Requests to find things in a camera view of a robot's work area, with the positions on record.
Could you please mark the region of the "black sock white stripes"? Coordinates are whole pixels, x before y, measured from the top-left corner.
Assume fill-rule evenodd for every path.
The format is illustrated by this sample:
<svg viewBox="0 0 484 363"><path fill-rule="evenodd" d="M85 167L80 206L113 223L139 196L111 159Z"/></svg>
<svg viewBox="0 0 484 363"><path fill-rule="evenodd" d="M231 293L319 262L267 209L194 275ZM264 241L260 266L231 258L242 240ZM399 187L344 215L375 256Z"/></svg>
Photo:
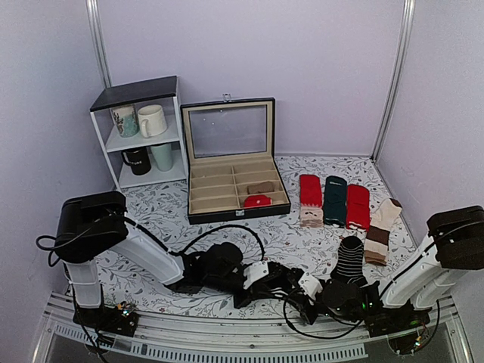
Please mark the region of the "black sock white stripes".
<svg viewBox="0 0 484 363"><path fill-rule="evenodd" d="M262 279L260 293L263 298L283 299L296 286L297 273L294 268L288 268L279 262L268 263L268 275Z"/></svg>

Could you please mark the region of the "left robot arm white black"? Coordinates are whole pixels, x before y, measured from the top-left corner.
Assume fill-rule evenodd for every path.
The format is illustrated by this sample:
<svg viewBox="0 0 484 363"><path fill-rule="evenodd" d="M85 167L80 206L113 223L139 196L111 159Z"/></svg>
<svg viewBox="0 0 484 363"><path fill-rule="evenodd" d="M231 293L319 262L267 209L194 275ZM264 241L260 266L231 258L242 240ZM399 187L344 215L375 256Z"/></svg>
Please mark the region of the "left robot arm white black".
<svg viewBox="0 0 484 363"><path fill-rule="evenodd" d="M129 217L126 198L118 191L75 197L61 207L54 253L67 267L77 305L96 328L113 320L103 304L95 262L108 250L134 262L171 291L193 294L208 287L237 295L237 306L244 306L242 295L254 284L282 270L264 259L244 265L241 251L229 242L204 252L172 251Z"/></svg>

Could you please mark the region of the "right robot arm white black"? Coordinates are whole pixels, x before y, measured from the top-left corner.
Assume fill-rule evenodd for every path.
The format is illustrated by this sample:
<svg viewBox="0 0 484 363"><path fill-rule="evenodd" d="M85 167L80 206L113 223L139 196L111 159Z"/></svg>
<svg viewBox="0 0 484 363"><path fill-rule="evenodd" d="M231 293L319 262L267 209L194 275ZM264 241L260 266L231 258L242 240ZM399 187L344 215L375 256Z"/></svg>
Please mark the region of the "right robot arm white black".
<svg viewBox="0 0 484 363"><path fill-rule="evenodd" d="M483 208L437 213L427 227L411 258L382 281L359 287L304 274L284 301L308 324L329 315L364 324L373 336L428 324L438 298L468 271L483 268Z"/></svg>

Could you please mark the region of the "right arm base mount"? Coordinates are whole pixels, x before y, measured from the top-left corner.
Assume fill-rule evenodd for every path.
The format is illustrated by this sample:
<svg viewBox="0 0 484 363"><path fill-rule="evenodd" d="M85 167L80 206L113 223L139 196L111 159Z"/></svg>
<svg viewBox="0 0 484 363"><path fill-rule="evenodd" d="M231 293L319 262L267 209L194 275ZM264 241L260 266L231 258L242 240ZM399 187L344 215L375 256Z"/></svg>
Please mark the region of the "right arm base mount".
<svg viewBox="0 0 484 363"><path fill-rule="evenodd" d="M413 355L421 351L433 337L427 325L430 323L431 308L416 310L410 302L397 309L382 308L377 314L364 320L370 337L402 333L413 330L412 334L388 339L391 350L400 356Z"/></svg>

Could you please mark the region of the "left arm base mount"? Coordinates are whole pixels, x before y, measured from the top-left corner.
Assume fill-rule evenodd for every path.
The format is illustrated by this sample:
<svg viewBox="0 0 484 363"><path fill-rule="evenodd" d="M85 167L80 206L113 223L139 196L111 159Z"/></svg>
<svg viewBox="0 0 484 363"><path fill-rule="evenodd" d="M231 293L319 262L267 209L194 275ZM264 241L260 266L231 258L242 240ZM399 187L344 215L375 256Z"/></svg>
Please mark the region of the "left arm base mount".
<svg viewBox="0 0 484 363"><path fill-rule="evenodd" d="M74 301L74 310L73 321L96 332L134 337L138 326L139 315L135 312L135 305L125 301L114 307L102 303L95 309L81 308Z"/></svg>

